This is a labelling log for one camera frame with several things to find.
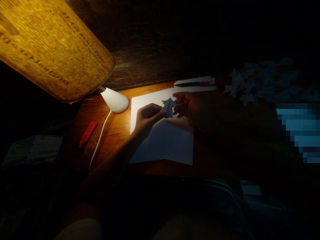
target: white paper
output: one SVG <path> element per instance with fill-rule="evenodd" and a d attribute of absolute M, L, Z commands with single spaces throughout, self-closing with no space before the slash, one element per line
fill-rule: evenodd
<path fill-rule="evenodd" d="M 244 73 L 243 73 L 243 76 L 245 78 L 251 76 L 255 71 L 258 71 L 260 70 L 261 67 L 259 66 L 259 64 L 253 64 L 253 63 L 245 63 L 244 64 Z"/>
<path fill-rule="evenodd" d="M 256 101 L 256 98 L 251 93 L 243 94 L 240 97 L 240 100 L 243 101 L 244 106 L 246 106 L 249 102 L 253 102 L 256 105 L 258 104 L 258 102 Z"/>
<path fill-rule="evenodd" d="M 274 102 L 273 96 L 274 96 L 274 88 L 271 86 L 266 86 L 261 89 L 258 89 L 255 93 L 255 97 L 257 98 L 263 98 L 267 102 Z"/>
<path fill-rule="evenodd" d="M 233 96 L 233 98 L 236 97 L 237 92 L 238 92 L 238 86 L 236 85 L 225 85 L 224 86 L 225 90 L 223 93 L 231 92 L 230 96 Z"/>
<path fill-rule="evenodd" d="M 215 82 L 215 78 L 210 76 L 200 77 L 200 78 L 192 78 L 187 80 L 179 80 L 174 83 L 174 92 L 204 92 L 204 91 L 214 91 L 217 89 L 216 86 L 209 87 L 200 87 L 200 86 L 190 86 L 190 87 L 177 87 L 177 84 L 180 83 L 190 83 L 190 82 Z"/>
<path fill-rule="evenodd" d="M 130 133 L 136 125 L 137 111 L 139 108 L 155 103 L 163 106 L 162 100 L 172 98 L 173 88 L 149 93 L 132 98 L 131 101 L 131 126 Z M 167 159 L 175 162 L 192 165 L 193 162 L 193 127 L 187 122 L 186 117 L 164 118 L 157 122 L 147 139 L 139 146 L 130 163 L 146 162 Z"/>
<path fill-rule="evenodd" d="M 232 77 L 232 80 L 231 80 L 232 85 L 239 86 L 242 83 L 244 83 L 244 79 L 241 73 L 237 69 L 234 69 L 228 76 Z"/>
<path fill-rule="evenodd" d="M 246 90 L 244 91 L 245 93 L 250 93 L 251 90 L 252 90 L 254 87 L 257 86 L 257 84 L 256 84 L 253 80 L 250 81 L 250 82 L 243 83 L 242 85 L 243 85 L 243 87 L 246 89 Z"/>

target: paper sheet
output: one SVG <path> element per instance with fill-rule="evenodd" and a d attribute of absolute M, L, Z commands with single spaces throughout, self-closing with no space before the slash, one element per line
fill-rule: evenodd
<path fill-rule="evenodd" d="M 162 100 L 172 98 L 173 88 L 149 93 L 132 98 L 130 133 L 136 125 L 139 108 L 155 103 L 163 106 Z M 193 162 L 193 127 L 186 117 L 164 118 L 157 122 L 147 139 L 139 146 L 130 163 L 146 162 L 167 159 L 175 162 L 192 165 Z"/>
<path fill-rule="evenodd" d="M 179 80 L 174 83 L 174 92 L 203 92 L 203 91 L 214 91 L 217 89 L 216 86 L 210 87 L 199 87 L 199 86 L 191 86 L 191 87 L 177 87 L 177 84 L 180 83 L 189 83 L 189 82 L 215 82 L 215 78 L 210 76 L 200 77 L 200 78 L 192 78 L 187 80 Z"/>

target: desk surface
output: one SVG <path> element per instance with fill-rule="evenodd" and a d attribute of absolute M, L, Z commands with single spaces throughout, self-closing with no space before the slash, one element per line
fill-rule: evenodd
<path fill-rule="evenodd" d="M 174 82 L 162 83 L 152 86 L 134 88 L 119 91 L 129 98 L 129 107 L 122 113 L 111 113 L 105 124 L 103 134 L 97 149 L 93 168 L 97 167 L 104 159 L 119 147 L 130 134 L 131 98 L 147 93 L 160 91 L 173 87 Z M 259 141 L 265 141 L 269 136 L 277 134 L 277 119 L 267 104 L 259 103 L 259 106 L 249 105 L 244 107 L 228 94 L 223 94 L 222 89 L 210 92 L 199 92 L 214 110 L 217 116 L 226 122 L 239 126 L 245 133 L 255 133 Z M 87 97 L 83 100 L 75 121 L 64 138 L 61 151 L 57 159 L 60 167 L 77 171 L 88 171 L 89 163 L 98 142 L 102 125 L 110 109 L 100 95 Z M 85 146 L 80 157 L 71 154 L 71 149 L 79 142 L 83 133 L 92 121 L 99 122 L 91 139 Z M 184 176 L 200 178 L 233 178 L 233 173 L 223 163 L 222 159 L 214 155 L 210 149 L 201 144 L 200 140 L 194 139 L 193 166 L 168 160 L 150 161 L 130 164 L 128 169 L 131 173 L 154 174 L 166 176 Z"/>

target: crumpled paper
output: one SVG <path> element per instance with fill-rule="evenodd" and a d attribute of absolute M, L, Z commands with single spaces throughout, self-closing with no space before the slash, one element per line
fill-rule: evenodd
<path fill-rule="evenodd" d="M 320 102 L 319 90 L 315 86 L 301 89 L 295 84 L 300 70 L 293 70 L 294 61 L 283 58 L 279 61 L 262 61 L 259 64 L 245 63 L 240 71 L 230 73 L 232 85 L 226 85 L 224 93 L 230 92 L 246 106 L 250 102 L 258 104 L 257 99 L 266 102 Z"/>

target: folded paper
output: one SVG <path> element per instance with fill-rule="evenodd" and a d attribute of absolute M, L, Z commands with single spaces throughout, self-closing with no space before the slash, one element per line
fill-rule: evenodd
<path fill-rule="evenodd" d="M 226 92 L 231 92 L 230 93 L 230 96 L 233 96 L 233 98 L 236 97 L 236 94 L 238 92 L 238 86 L 235 86 L 235 85 L 226 85 L 224 86 L 225 87 L 225 91 L 223 93 L 226 93 Z"/>
<path fill-rule="evenodd" d="M 162 103 L 164 106 L 160 112 L 167 112 L 167 117 L 173 118 L 172 108 L 177 104 L 171 98 L 167 99 L 166 101 L 162 100 Z"/>

